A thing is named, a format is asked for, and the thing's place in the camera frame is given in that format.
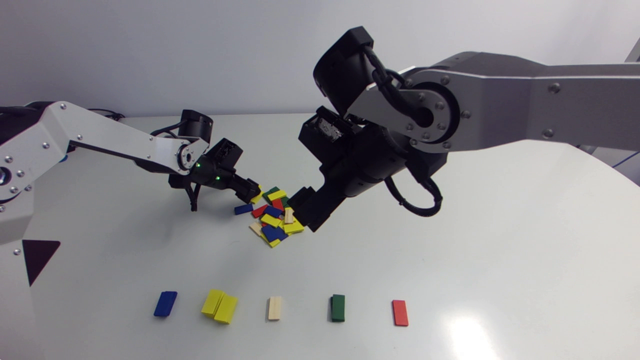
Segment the bolt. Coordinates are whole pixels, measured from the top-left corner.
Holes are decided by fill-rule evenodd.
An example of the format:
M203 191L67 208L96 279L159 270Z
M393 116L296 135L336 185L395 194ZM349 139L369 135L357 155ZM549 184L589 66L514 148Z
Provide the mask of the bolt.
M554 130L553 129L545 129L542 132L542 137L544 137L545 139L554 137Z
M551 94L557 94L557 93L560 92L560 84L559 83L553 83L553 84L549 85L547 90L549 90L549 92Z

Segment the table surface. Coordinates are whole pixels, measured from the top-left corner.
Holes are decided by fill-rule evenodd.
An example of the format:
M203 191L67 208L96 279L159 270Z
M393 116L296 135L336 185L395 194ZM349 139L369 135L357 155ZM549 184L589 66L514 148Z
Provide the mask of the table surface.
M297 140L306 114L215 116L212 140L244 149L263 188L318 188ZM151 131L175 117L125 119ZM602 359L640 354L640 189L565 144L459 152L435 176L442 210L420 218L383 185L345 201L316 233L269 248L232 191L199 211L166 175L78 149L35 184L27 239L61 247L31 288L47 358ZM407 171L405 196L430 196ZM211 288L233 321L200 314ZM168 318L153 312L177 291ZM346 295L346 321L328 321ZM270 296L282 319L266 321ZM409 327L394 327L391 301Z

